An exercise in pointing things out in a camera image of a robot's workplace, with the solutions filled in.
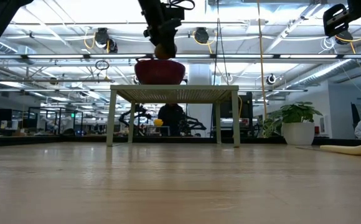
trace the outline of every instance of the wall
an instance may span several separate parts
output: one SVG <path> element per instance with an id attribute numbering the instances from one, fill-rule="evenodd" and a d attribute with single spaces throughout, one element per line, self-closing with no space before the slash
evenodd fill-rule
<path id="1" fill-rule="evenodd" d="M 330 101 L 329 101 L 329 85 L 328 82 L 322 82 L 320 86 L 313 86 L 306 88 L 308 92 L 302 93 L 290 93 L 286 97 L 286 101 L 270 101 L 267 107 L 268 113 L 280 110 L 280 107 L 284 105 L 293 104 L 299 101 L 309 101 L 312 102 L 313 107 L 316 110 L 320 111 L 326 118 L 326 134 L 331 138 L 332 137 L 332 126 L 331 126 L 331 111 L 330 111 Z M 254 116 L 263 114 L 263 106 L 254 109 Z M 320 117 L 314 116 L 315 126 L 320 126 Z"/>
<path id="2" fill-rule="evenodd" d="M 333 138 L 354 139 L 351 103 L 361 103 L 361 91 L 354 85 L 329 85 Z"/>
<path id="3" fill-rule="evenodd" d="M 33 96 L 21 96 L 18 93 L 9 93 L 8 98 L 0 94 L 0 108 L 27 111 L 30 106 L 40 106 L 39 99 Z"/>

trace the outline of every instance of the workstation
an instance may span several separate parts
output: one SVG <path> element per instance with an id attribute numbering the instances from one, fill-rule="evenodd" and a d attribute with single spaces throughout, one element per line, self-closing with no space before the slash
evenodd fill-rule
<path id="1" fill-rule="evenodd" d="M 0 1 L 0 223 L 41 220 L 359 222 L 361 2 Z"/>

